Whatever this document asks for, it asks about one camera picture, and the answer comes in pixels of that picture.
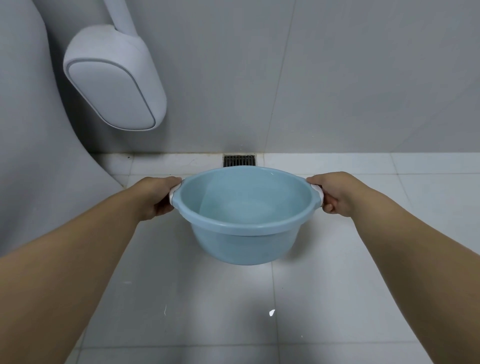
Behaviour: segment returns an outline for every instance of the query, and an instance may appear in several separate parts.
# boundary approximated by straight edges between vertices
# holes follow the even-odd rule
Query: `drain grate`
[[[223,166],[256,166],[255,156],[223,156]]]

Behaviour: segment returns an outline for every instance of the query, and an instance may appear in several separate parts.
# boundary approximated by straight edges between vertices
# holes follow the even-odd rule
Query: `forearm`
[[[3,363],[63,363],[139,222],[130,202],[116,194],[0,259]]]
[[[379,192],[367,194],[353,221],[431,358],[480,362],[480,256]]]

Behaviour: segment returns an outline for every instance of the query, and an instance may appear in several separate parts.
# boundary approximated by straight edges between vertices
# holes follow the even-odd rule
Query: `person's right hand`
[[[321,186],[325,197],[323,209],[329,214],[350,217],[355,204],[372,189],[346,172],[317,174],[307,178],[310,184]]]

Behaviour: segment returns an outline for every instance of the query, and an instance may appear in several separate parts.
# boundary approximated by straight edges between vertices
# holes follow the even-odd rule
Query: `hand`
[[[145,177],[124,193],[129,194],[131,201],[138,207],[140,220],[150,220],[173,210],[168,193],[180,182],[180,177]]]
[[[323,209],[328,214],[352,216],[355,204],[370,191],[370,187],[346,172],[317,174],[307,178],[310,184],[319,185],[324,194]]]

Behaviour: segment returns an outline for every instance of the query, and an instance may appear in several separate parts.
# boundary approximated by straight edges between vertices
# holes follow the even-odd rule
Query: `person's left hand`
[[[168,193],[180,182],[180,177],[145,177],[124,192],[137,206],[140,220],[150,220],[173,210]]]

